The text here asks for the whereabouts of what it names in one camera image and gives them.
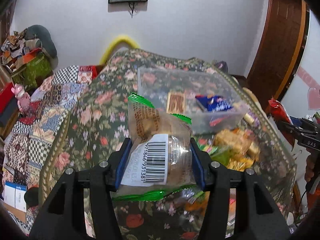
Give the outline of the person's right hand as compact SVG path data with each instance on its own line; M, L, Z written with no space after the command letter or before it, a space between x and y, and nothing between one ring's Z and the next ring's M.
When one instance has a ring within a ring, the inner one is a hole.
M305 168L305 174L304 179L306 182L309 182L314 177L314 166L317 159L317 152L314 151L311 148L306 149L310 154L306 159L306 168Z

